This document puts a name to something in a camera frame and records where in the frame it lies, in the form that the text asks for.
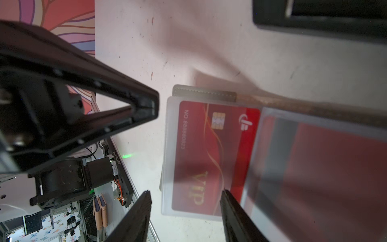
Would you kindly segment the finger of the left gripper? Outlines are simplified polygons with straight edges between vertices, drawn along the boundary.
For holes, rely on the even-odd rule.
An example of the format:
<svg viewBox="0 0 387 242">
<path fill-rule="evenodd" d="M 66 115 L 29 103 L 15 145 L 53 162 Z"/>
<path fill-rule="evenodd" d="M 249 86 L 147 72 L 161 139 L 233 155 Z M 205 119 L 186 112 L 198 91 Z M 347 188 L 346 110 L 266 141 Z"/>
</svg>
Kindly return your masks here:
<svg viewBox="0 0 387 242">
<path fill-rule="evenodd" d="M 54 35 L 1 21 L 1 173 L 41 170 L 158 118 L 159 93 Z"/>
</svg>

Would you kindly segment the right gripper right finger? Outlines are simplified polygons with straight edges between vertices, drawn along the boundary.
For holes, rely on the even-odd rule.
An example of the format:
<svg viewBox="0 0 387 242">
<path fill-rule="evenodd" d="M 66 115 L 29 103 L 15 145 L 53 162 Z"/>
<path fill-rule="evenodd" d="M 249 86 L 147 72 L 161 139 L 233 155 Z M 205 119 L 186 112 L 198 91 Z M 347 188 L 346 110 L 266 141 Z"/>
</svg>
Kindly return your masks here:
<svg viewBox="0 0 387 242">
<path fill-rule="evenodd" d="M 220 206 L 227 242 L 268 242 L 229 190 L 222 191 Z"/>
</svg>

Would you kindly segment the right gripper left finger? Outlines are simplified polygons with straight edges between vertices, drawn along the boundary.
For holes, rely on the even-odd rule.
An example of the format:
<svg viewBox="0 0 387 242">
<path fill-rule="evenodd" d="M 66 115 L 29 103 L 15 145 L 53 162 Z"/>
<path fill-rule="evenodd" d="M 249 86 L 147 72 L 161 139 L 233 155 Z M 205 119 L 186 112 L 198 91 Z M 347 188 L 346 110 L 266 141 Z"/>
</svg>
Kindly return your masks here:
<svg viewBox="0 0 387 242">
<path fill-rule="evenodd" d="M 151 193 L 144 191 L 105 242 L 145 242 L 151 207 Z"/>
</svg>

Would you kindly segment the grey leather card holder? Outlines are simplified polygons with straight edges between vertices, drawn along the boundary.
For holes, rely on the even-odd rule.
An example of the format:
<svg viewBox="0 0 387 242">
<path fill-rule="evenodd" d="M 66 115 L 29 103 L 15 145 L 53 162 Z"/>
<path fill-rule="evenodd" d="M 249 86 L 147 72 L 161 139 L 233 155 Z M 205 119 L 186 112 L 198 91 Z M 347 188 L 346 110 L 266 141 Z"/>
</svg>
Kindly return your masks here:
<svg viewBox="0 0 387 242">
<path fill-rule="evenodd" d="M 161 212 L 169 216 L 179 215 L 163 213 L 168 117 L 182 100 L 261 110 L 238 203 L 268 240 L 386 241 L 386 112 L 175 85 L 160 182 Z"/>
</svg>

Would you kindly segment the red VIP card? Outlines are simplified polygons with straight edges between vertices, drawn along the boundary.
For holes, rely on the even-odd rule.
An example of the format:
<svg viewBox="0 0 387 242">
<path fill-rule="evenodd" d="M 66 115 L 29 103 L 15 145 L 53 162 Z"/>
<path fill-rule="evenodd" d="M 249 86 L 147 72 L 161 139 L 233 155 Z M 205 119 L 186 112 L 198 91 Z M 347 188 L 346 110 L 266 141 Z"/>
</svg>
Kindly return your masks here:
<svg viewBox="0 0 387 242">
<path fill-rule="evenodd" d="M 163 213 L 215 219 L 228 190 L 243 194 L 261 110 L 182 100 L 168 117 Z"/>
</svg>

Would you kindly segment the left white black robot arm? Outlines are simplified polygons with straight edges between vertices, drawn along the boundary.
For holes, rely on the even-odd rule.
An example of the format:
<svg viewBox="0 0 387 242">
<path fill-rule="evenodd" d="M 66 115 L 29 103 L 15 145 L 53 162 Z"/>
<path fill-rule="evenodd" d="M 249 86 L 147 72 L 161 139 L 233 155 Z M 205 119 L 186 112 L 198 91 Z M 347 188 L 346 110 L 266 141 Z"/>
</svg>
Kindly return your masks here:
<svg viewBox="0 0 387 242">
<path fill-rule="evenodd" d="M 57 207 L 113 179 L 73 153 L 157 119 L 159 93 L 48 30 L 1 21 L 1 173 L 27 175 L 31 206 Z"/>
</svg>

